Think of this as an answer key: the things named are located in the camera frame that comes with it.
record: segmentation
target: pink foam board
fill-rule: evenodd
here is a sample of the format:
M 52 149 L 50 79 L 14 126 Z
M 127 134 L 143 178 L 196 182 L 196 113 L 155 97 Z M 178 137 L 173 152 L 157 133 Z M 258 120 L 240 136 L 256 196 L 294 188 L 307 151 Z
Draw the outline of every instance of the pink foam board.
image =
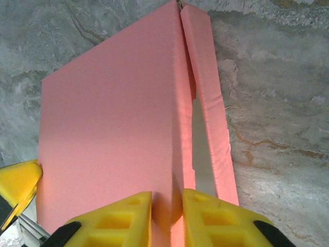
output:
M 195 186 L 190 89 L 175 1 L 43 80 L 38 223 L 152 191 L 153 246 L 170 245 L 184 186 Z
M 216 193 L 238 205 L 210 17 L 190 5 L 185 5 L 180 15 L 204 114 Z

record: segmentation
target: gray marble surface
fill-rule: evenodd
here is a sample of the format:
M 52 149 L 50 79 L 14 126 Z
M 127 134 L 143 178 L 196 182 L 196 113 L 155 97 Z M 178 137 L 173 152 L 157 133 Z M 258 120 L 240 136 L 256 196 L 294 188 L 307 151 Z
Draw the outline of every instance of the gray marble surface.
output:
M 1 1 L 0 167 L 37 158 L 41 79 L 165 2 Z M 329 2 L 187 2 L 212 19 L 241 205 L 297 246 L 329 246 Z M 198 101 L 193 134 L 212 194 Z M 12 229 L 0 246 L 19 246 Z

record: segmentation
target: marble surface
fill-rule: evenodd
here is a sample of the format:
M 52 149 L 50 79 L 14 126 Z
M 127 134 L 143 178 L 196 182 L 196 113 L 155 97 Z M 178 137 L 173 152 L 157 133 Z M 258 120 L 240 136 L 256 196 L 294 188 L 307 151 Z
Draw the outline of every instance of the marble surface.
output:
M 165 2 L 1 1 L 0 167 L 37 158 L 41 79 Z M 187 2 L 212 19 L 241 206 L 296 246 L 329 246 L 328 1 Z M 198 101 L 193 135 L 197 188 L 213 194 Z M 0 246 L 19 246 L 15 231 Z

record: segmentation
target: pink foam sheet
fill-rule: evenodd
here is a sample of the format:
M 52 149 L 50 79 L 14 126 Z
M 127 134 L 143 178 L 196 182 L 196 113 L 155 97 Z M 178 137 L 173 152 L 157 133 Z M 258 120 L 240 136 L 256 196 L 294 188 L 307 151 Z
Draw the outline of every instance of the pink foam sheet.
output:
M 238 205 L 210 17 L 190 5 L 185 5 L 180 15 L 204 114 L 216 193 Z
M 170 245 L 181 190 L 195 187 L 183 36 L 170 1 L 43 80 L 36 209 L 49 233 L 152 191 L 153 246 Z

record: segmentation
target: stone surface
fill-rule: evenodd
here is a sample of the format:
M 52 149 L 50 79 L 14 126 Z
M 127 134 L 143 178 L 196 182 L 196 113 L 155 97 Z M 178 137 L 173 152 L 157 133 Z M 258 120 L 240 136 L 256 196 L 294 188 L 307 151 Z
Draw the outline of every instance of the stone surface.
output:
M 2 1 L 0 166 L 37 157 L 42 78 L 165 2 Z M 187 2 L 212 19 L 240 204 L 269 217 L 296 246 L 328 246 L 326 1 Z M 212 194 L 194 106 L 197 188 Z M 0 246 L 18 246 L 12 233 Z

